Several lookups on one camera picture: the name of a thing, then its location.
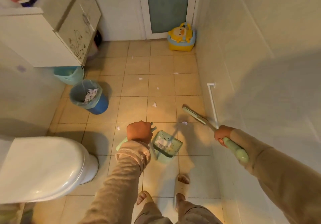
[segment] sleeve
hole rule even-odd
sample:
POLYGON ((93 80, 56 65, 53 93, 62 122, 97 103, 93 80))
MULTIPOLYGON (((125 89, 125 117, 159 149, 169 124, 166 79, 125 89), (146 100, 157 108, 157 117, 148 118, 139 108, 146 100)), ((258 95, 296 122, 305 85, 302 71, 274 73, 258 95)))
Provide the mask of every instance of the sleeve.
POLYGON ((138 179, 150 161, 147 145, 129 141, 115 155, 117 165, 97 191, 79 224, 130 224, 138 196, 138 179))
POLYGON ((230 137, 249 155, 245 169, 258 179, 263 191, 290 223, 320 223, 318 172, 242 130, 234 129, 230 137))

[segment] hand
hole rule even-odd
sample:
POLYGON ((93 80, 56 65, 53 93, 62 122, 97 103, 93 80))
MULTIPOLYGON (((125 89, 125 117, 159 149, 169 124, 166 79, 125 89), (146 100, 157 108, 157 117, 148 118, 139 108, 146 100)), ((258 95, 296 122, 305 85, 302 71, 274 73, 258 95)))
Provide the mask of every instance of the hand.
POLYGON ((225 125, 221 125, 219 127, 219 129, 214 133, 214 137, 217 141, 220 142, 220 144, 224 147, 226 147, 226 145, 224 144, 223 138, 224 137, 228 137, 230 138, 231 136, 231 132, 234 128, 225 126, 225 125))
POLYGON ((127 126, 127 139, 128 141, 134 140, 148 145, 153 137, 150 129, 150 122, 139 121, 131 123, 127 126))

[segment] person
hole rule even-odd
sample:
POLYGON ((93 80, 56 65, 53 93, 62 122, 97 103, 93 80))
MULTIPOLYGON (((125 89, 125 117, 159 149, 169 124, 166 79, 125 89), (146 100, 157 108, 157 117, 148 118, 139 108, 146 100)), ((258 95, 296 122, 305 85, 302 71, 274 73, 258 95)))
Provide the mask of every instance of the person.
MULTIPOLYGON (((162 216, 146 191, 138 195, 138 178, 150 162, 150 128, 150 123, 143 121, 127 126, 128 142, 115 155, 118 163, 96 193, 79 224, 129 224, 135 202, 142 207, 135 224, 172 223, 162 216)), ((245 149, 249 162, 243 166, 258 179, 263 191, 283 211, 291 224, 321 223, 319 173, 240 129, 220 126, 215 132, 215 139, 224 146, 224 137, 245 149)), ((178 223, 221 224, 209 210, 185 200, 184 190, 189 181, 187 176, 179 175, 175 183, 178 223)))

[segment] toilet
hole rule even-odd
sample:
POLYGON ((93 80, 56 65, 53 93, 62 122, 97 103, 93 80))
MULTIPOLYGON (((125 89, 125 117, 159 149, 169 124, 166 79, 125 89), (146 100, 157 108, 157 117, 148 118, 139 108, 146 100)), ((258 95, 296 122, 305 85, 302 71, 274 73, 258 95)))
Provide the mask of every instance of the toilet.
POLYGON ((59 198, 91 181, 98 160, 62 137, 0 138, 0 204, 59 198))

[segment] white wall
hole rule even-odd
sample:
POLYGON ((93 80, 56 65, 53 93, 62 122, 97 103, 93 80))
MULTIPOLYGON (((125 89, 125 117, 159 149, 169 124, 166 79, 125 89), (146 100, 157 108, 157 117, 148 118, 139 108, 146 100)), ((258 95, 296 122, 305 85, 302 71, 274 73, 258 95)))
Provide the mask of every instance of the white wall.
MULTIPOLYGON (((220 124, 321 172, 321 0, 203 0, 196 57, 220 124)), ((213 142, 227 224, 287 223, 257 180, 213 142)))
POLYGON ((64 84, 51 68, 34 68, 0 42, 0 134, 44 136, 64 84))
POLYGON ((97 2, 102 14, 98 28, 102 31, 104 40, 142 39, 137 0, 97 0, 97 2))

